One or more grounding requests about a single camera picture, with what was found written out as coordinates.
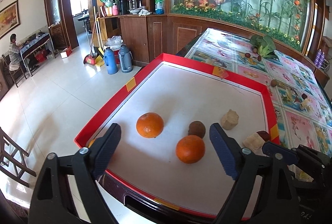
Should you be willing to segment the orange tangerine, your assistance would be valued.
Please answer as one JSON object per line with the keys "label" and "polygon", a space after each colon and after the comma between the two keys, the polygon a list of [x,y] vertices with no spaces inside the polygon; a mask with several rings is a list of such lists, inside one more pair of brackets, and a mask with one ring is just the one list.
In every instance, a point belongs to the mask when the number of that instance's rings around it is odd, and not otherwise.
{"label": "orange tangerine", "polygon": [[156,138],[164,128],[164,121],[157,113],[145,113],[136,122],[136,130],[144,138]]}
{"label": "orange tangerine", "polygon": [[205,144],[202,138],[188,135],[176,145],[176,156],[185,164],[198,162],[205,154]]}

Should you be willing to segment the brown longan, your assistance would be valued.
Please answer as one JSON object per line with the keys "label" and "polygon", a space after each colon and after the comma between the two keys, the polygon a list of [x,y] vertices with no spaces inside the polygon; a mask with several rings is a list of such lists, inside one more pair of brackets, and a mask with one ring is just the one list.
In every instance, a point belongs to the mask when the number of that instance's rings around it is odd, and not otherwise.
{"label": "brown longan", "polygon": [[189,124],[188,135],[195,135],[200,138],[204,138],[205,133],[206,133],[206,128],[202,122],[193,121]]}
{"label": "brown longan", "polygon": [[277,86],[277,81],[276,80],[272,80],[270,84],[271,84],[271,86],[276,87]]}

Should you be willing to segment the fruit pattern tablecloth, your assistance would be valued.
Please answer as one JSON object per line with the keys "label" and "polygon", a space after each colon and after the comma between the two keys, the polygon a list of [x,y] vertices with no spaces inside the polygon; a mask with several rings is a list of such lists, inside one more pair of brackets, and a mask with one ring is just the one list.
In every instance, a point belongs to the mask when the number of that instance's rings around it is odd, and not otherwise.
{"label": "fruit pattern tablecloth", "polygon": [[[277,58],[258,61],[248,39],[213,28],[190,41],[179,54],[267,86],[281,145],[289,149],[305,145],[331,156],[331,103],[304,64],[279,51],[275,51]],[[271,86],[272,80],[277,81],[276,87]],[[310,110],[300,108],[302,94],[310,100]]]}

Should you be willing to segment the wooden chair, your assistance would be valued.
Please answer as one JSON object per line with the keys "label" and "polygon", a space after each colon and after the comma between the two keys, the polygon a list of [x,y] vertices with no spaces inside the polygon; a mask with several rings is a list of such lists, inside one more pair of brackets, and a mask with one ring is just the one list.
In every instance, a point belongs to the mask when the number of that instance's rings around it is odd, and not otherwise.
{"label": "wooden chair", "polygon": [[25,187],[30,187],[30,184],[22,179],[25,173],[37,176],[26,164],[25,157],[29,156],[27,151],[1,129],[1,172]]}

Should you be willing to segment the red white shallow box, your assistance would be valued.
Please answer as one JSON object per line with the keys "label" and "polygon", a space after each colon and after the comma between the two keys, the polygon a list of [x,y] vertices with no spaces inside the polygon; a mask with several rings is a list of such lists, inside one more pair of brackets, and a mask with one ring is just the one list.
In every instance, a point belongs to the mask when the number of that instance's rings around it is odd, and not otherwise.
{"label": "red white shallow box", "polygon": [[[83,127],[75,138],[79,147],[103,136],[116,123],[121,139],[107,167],[104,189],[137,212],[151,209],[153,221],[175,214],[181,222],[212,222],[232,186],[208,136],[204,156],[185,164],[176,145],[189,124],[205,128],[221,121],[230,110],[239,115],[227,134],[242,143],[265,130],[278,142],[277,120],[267,86],[220,67],[180,56],[161,54],[124,85]],[[144,138],[136,130],[138,118],[157,113],[162,133]]]}

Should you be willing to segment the purple bottle pair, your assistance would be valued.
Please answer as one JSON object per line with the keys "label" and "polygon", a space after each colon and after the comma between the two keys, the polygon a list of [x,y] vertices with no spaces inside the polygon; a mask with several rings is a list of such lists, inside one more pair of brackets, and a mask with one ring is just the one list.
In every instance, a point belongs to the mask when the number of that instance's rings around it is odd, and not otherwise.
{"label": "purple bottle pair", "polygon": [[325,53],[321,49],[319,49],[316,53],[316,57],[314,60],[315,66],[321,68],[324,59],[325,59]]}

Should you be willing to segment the blue thermos flask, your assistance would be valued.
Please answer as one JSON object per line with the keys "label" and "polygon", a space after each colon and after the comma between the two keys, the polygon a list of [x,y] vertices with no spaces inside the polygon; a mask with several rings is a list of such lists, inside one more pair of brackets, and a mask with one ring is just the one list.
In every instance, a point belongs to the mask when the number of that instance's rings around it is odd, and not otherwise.
{"label": "blue thermos flask", "polygon": [[106,70],[109,75],[113,75],[118,72],[114,52],[109,47],[107,47],[104,52],[104,63],[106,65]]}

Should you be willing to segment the broom and dustpan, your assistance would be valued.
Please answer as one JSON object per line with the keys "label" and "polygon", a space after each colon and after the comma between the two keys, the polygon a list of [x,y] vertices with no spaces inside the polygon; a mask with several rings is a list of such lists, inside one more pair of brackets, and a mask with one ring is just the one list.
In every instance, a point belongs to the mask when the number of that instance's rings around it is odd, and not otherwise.
{"label": "broom and dustpan", "polygon": [[[101,38],[101,30],[99,24],[99,13],[96,11],[96,7],[93,7],[93,16],[94,16],[94,24],[92,29],[92,38],[89,43],[90,51],[89,54],[85,56],[83,59],[84,64],[94,65],[97,67],[102,67],[104,65],[104,49],[103,49],[103,41]],[[94,36],[97,37],[98,48],[95,51],[95,45],[93,44]]]}

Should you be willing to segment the green bok choy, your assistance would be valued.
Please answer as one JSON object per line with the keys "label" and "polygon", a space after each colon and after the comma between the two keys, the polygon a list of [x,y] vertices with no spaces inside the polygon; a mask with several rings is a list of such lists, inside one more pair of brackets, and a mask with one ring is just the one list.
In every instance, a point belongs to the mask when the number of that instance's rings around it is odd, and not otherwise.
{"label": "green bok choy", "polygon": [[276,46],[270,36],[253,35],[250,44],[257,49],[257,54],[263,58],[277,58],[275,54]]}

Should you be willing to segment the grey thermos flask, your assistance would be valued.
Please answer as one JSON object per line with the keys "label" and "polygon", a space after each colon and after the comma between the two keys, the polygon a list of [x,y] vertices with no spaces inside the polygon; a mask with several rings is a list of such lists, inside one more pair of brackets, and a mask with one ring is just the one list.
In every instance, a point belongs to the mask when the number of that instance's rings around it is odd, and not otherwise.
{"label": "grey thermos flask", "polygon": [[129,73],[133,70],[132,55],[126,45],[122,45],[119,50],[120,67],[123,73]]}

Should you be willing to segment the seated person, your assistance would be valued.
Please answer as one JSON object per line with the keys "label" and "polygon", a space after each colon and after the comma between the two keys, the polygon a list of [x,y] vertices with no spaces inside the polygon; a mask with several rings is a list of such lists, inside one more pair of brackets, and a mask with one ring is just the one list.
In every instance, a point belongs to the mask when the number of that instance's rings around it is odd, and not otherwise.
{"label": "seated person", "polygon": [[24,63],[22,61],[20,46],[16,44],[16,34],[12,34],[10,36],[10,44],[9,44],[9,58],[10,58],[10,71],[16,71],[20,69],[20,67],[24,67]]}

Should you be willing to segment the dark side table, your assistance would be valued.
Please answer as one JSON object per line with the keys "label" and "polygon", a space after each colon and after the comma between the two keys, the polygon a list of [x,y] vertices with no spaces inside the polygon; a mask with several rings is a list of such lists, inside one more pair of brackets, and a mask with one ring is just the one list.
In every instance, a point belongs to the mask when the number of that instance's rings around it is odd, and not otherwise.
{"label": "dark side table", "polygon": [[31,77],[33,76],[33,72],[30,70],[30,67],[28,66],[27,58],[30,54],[34,53],[42,46],[47,46],[53,58],[54,59],[56,58],[54,45],[49,33],[45,33],[39,37],[36,37],[34,40],[30,41],[20,50],[22,61],[24,62],[24,65]]}

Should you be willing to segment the green water bottle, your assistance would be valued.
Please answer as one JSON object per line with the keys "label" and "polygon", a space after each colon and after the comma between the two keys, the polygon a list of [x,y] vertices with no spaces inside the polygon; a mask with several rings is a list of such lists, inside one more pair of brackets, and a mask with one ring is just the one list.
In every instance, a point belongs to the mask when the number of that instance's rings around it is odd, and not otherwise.
{"label": "green water bottle", "polygon": [[164,14],[164,0],[155,0],[155,13]]}

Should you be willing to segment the framed wall painting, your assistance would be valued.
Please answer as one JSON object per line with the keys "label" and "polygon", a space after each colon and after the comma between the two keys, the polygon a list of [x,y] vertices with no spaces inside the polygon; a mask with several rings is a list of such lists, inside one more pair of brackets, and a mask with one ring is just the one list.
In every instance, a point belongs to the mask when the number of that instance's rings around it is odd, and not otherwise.
{"label": "framed wall painting", "polygon": [[18,1],[14,1],[0,12],[0,38],[20,25]]}

